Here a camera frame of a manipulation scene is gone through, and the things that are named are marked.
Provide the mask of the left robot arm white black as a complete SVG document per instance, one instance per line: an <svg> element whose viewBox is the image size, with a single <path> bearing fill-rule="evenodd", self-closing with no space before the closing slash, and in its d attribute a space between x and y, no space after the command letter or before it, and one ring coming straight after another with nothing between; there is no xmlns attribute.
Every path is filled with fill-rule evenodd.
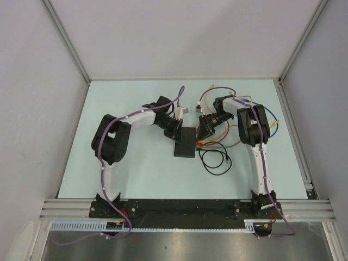
<svg viewBox="0 0 348 261"><path fill-rule="evenodd" d="M113 168L126 155L131 132L155 125L163 130L165 137L182 143L182 115L185 110L175 107L173 101L160 96L156 102L144 104L139 111L129 115L103 116L91 148L101 163L101 190L96 198L102 202L101 211L106 216L115 217L120 211L121 192L113 184Z"/></svg>

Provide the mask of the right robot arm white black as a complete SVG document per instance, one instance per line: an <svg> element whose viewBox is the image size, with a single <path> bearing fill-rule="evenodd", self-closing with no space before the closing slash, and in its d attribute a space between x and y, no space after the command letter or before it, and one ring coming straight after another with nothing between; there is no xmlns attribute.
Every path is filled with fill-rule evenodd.
<svg viewBox="0 0 348 261"><path fill-rule="evenodd" d="M213 106L216 113L198 118L197 141L212 136L216 126L236 117L239 139L250 156L253 178L251 213L257 218L264 218L271 209L280 214L281 206L277 203L268 172L267 143L270 126L264 106L247 104L232 95L216 98Z"/></svg>

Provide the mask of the black network switch box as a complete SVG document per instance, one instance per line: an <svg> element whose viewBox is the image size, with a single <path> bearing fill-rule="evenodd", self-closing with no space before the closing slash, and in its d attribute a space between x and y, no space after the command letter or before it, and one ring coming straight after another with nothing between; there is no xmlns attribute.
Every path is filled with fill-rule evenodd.
<svg viewBox="0 0 348 261"><path fill-rule="evenodd" d="M182 142L175 143L174 157L194 159L196 153L196 128L182 127L181 135Z"/></svg>

